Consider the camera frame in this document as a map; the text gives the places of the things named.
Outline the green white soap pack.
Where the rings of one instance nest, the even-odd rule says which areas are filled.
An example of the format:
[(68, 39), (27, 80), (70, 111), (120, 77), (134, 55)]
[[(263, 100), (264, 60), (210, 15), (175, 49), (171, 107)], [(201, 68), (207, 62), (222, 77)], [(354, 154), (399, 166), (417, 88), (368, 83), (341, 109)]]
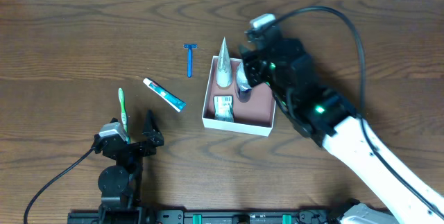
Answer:
[(215, 96), (214, 102), (214, 118), (218, 121), (233, 122), (233, 97), (227, 96)]

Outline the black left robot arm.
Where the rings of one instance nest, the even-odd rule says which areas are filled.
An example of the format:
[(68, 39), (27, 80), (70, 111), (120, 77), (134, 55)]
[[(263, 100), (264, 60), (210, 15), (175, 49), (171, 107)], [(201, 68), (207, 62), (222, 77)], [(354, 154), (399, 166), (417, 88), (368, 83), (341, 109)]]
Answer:
[(115, 161), (98, 178), (101, 190), (99, 223), (154, 223), (154, 213), (140, 205), (143, 158), (156, 154), (164, 145), (152, 111), (148, 111), (142, 130), (144, 141), (129, 144), (128, 133), (115, 118), (94, 136), (96, 154)]

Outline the clear spray bottle blue liquid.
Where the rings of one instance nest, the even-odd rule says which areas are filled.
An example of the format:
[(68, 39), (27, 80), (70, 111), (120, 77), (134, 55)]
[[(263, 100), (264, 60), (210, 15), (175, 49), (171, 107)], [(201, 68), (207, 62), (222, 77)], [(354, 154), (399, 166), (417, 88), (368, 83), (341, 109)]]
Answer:
[(244, 64), (239, 63), (236, 71), (236, 92), (240, 102), (246, 103), (250, 100), (252, 87), (248, 84), (248, 79), (244, 70)]

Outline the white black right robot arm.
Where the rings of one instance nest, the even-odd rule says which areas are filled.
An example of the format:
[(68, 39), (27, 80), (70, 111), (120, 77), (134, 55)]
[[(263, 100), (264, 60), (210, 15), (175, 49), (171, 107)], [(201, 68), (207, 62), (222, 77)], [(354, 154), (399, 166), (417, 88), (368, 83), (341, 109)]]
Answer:
[(298, 39), (277, 26), (253, 27), (256, 46), (239, 48), (250, 86), (268, 85), (278, 107), (303, 137), (348, 166), (399, 223), (442, 223), (443, 197), (416, 176), (372, 131), (353, 104), (323, 83)]

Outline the white cream tube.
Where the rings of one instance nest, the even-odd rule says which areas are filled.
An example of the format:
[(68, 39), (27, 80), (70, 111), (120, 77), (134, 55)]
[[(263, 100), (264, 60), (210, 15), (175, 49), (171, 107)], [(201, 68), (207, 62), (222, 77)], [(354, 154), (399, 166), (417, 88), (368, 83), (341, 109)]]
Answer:
[(226, 39), (223, 38), (216, 67), (216, 84), (220, 88), (229, 87), (232, 83), (231, 60)]

